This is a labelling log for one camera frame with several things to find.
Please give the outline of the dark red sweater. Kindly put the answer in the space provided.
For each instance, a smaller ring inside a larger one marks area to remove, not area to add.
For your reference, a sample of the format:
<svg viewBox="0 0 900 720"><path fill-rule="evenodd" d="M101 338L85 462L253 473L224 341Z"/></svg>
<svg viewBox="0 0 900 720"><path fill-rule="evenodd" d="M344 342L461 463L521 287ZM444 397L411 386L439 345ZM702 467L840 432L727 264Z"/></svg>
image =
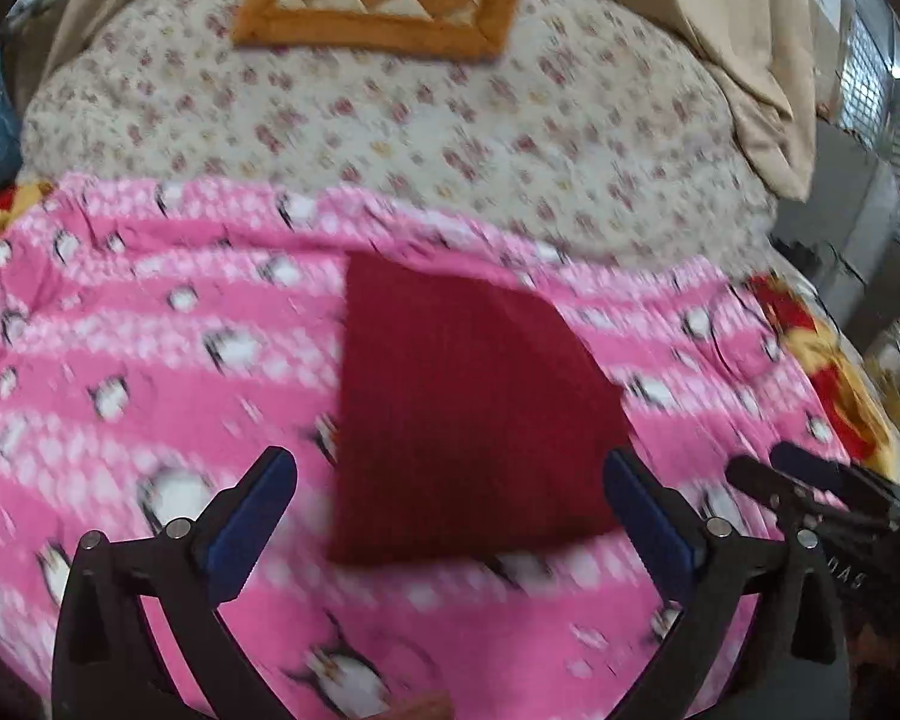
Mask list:
<svg viewBox="0 0 900 720"><path fill-rule="evenodd" d="M354 255L331 561L548 551L614 530L603 461L622 390L530 291Z"/></svg>

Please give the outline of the yellow red cartoon blanket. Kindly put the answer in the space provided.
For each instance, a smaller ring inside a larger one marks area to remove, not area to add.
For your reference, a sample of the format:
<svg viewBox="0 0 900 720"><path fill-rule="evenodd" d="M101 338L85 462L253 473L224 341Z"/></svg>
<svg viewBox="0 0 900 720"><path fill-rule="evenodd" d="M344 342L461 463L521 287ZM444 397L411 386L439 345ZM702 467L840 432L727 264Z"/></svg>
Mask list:
<svg viewBox="0 0 900 720"><path fill-rule="evenodd" d="M900 484L899 431L871 395L863 369L842 351L831 323L774 273L749 277L746 286L808 376L850 460Z"/></svg>

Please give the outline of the pink penguin blanket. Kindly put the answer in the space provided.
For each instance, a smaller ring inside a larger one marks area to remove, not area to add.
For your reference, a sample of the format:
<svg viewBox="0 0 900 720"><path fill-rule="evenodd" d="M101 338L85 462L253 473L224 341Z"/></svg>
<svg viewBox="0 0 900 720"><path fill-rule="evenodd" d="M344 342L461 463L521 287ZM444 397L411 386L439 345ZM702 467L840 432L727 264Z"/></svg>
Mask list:
<svg viewBox="0 0 900 720"><path fill-rule="evenodd" d="M598 718L642 670L658 596L625 536L510 557L502 574L326 561L356 252L559 314L621 385L656 476L745 532L772 527L725 488L730 455L790 440L844 456L756 301L706 260L572 262L354 187L74 174L0 239L0 661L38 697L80 535L146 538L194 517L271 445L294 455L299 488L222 614L295 715L447 692L463 718Z"/></svg>

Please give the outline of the floral white quilt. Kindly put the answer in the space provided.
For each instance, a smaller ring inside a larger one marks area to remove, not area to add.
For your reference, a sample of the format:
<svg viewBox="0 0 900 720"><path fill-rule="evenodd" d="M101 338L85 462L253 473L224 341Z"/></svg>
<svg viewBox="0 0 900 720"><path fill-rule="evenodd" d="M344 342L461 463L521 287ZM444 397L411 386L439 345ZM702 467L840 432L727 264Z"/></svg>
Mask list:
<svg viewBox="0 0 900 720"><path fill-rule="evenodd" d="M678 39L611 0L520 0L489 65L239 49L240 0L134 0L41 83L23 169L356 184L587 259L770 264L775 199Z"/></svg>

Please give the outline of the beige curtain cloth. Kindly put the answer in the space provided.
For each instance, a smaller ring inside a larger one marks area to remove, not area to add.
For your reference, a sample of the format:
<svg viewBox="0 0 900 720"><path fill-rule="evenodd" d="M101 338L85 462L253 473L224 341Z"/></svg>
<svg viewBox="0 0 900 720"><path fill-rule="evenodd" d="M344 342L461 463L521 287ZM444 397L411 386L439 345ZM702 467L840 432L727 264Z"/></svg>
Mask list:
<svg viewBox="0 0 900 720"><path fill-rule="evenodd" d="M681 37L727 96L741 151L770 192L808 199L816 156L808 0L616 0Z"/></svg>

